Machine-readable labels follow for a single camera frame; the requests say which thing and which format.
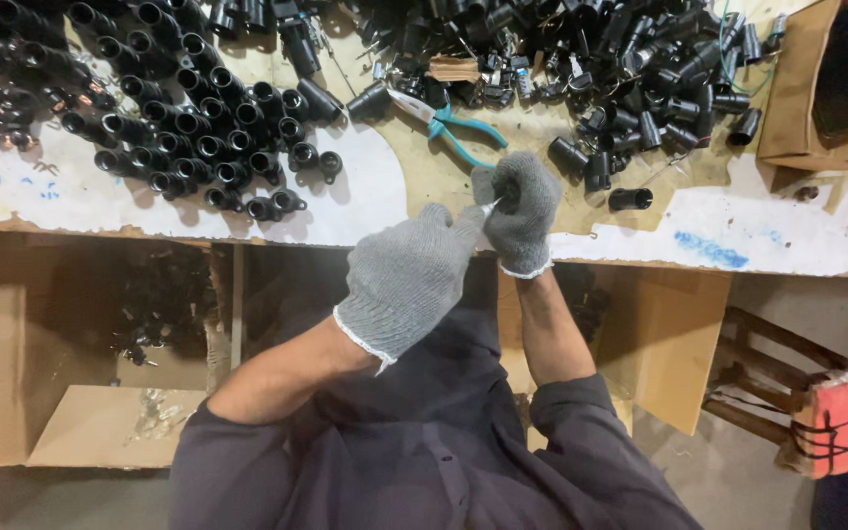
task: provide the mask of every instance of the concrete floor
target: concrete floor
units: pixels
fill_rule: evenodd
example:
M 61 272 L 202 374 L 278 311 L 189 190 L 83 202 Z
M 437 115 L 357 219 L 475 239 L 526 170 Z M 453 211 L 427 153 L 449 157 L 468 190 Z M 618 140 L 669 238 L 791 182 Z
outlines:
M 848 356 L 848 279 L 739 275 L 730 303 Z M 779 347 L 760 348 L 774 355 Z M 694 437 L 638 410 L 634 440 L 712 530 L 809 527 L 813 484 L 775 447 L 703 413 Z M 164 528 L 166 472 L 0 469 L 0 529 Z

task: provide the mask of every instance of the blue marking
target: blue marking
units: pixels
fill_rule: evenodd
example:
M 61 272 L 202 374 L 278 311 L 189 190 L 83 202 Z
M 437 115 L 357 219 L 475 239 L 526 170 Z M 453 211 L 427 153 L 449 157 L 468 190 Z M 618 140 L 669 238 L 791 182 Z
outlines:
M 748 263 L 748 258 L 739 256 L 732 249 L 722 248 L 711 239 L 704 239 L 688 232 L 677 232 L 675 237 L 681 248 L 697 251 L 701 257 L 709 259 L 717 265 L 740 269 Z

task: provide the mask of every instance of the wooden chair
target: wooden chair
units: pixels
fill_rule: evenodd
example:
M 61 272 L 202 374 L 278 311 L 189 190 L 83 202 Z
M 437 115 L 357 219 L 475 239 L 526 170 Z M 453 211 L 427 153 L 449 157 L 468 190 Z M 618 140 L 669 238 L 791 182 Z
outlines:
M 847 473 L 848 359 L 737 307 L 725 309 L 724 321 L 736 324 L 736 336 L 720 336 L 716 355 L 733 355 L 738 361 L 711 384 L 702 407 L 777 444 L 780 449 L 775 461 L 780 466 L 810 478 Z M 750 347 L 748 338 L 752 333 L 795 350 L 826 371 L 807 373 Z M 755 373 L 784 388 L 752 377 Z M 719 390 L 724 386 L 737 387 L 767 404 L 728 396 Z M 722 398 L 786 414 L 791 417 L 791 425 L 762 418 Z

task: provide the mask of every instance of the hand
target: hand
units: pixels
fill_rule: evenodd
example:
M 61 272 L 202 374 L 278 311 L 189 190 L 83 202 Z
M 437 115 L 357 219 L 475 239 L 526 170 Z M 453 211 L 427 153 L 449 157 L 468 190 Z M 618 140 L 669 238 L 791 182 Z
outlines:
M 555 223 L 561 185 L 532 153 L 516 153 L 495 169 L 477 167 L 470 175 L 478 205 L 501 199 L 483 232 L 500 254 L 502 271 L 532 279 L 551 267 L 548 231 Z
M 382 359 L 382 370 L 460 302 L 483 219 L 470 207 L 454 223 L 431 203 L 418 219 L 363 238 L 348 255 L 349 295 L 333 315 L 354 343 Z

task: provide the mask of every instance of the workbench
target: workbench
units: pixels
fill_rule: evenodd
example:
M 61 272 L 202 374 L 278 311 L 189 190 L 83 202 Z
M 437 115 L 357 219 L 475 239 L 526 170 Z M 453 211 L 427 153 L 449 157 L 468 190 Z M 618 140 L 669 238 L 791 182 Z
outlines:
M 778 12 L 811 3 L 735 0 L 729 10 L 743 10 L 765 36 Z M 723 8 L 724 3 L 715 4 L 719 14 Z M 355 59 L 363 46 L 354 24 L 345 13 L 332 11 L 321 25 L 342 72 L 329 50 L 322 49 L 323 68 L 315 79 L 347 102 L 351 89 L 359 92 L 372 83 L 371 60 Z M 68 35 L 75 35 L 70 26 Z M 225 65 L 243 81 L 295 88 L 298 79 L 278 45 L 276 36 L 218 44 Z M 85 58 L 98 75 L 110 79 L 108 65 L 92 55 Z M 762 87 L 753 106 L 767 106 L 771 67 L 768 62 L 739 70 L 737 84 Z M 124 109 L 133 112 L 135 105 L 127 99 Z M 548 160 L 553 138 L 573 136 L 576 121 L 564 104 L 516 101 L 503 110 L 457 112 L 488 122 L 510 141 L 508 149 L 494 151 L 482 138 L 460 135 L 477 158 L 495 162 L 507 153 L 531 151 L 559 176 L 564 193 L 550 237 L 555 259 L 848 275 L 848 172 L 801 175 L 757 162 L 757 139 L 745 148 L 725 145 L 727 127 L 736 117 L 716 127 L 710 149 L 695 151 L 674 166 L 664 151 L 635 157 L 626 172 L 612 178 L 613 188 L 646 184 L 653 190 L 653 206 L 611 213 L 607 192 L 585 194 L 577 176 L 561 174 Z M 440 141 L 429 144 L 426 127 L 394 106 L 371 127 L 340 123 L 310 133 L 308 140 L 321 152 L 342 156 L 345 171 L 332 186 L 299 180 L 287 171 L 288 186 L 309 208 L 281 223 L 255 223 L 241 214 L 214 211 L 200 193 L 168 203 L 143 182 L 100 172 L 93 165 L 93 144 L 59 130 L 57 119 L 35 127 L 36 133 L 41 127 L 40 147 L 24 154 L 0 149 L 0 230 L 348 247 L 414 217 L 429 202 L 458 212 L 473 201 L 469 168 Z M 286 157 L 281 159 L 286 168 Z M 805 185 L 819 186 L 819 196 L 796 200 L 795 191 Z M 257 194 L 267 195 L 270 188 L 262 186 Z M 485 241 L 480 245 L 488 247 Z

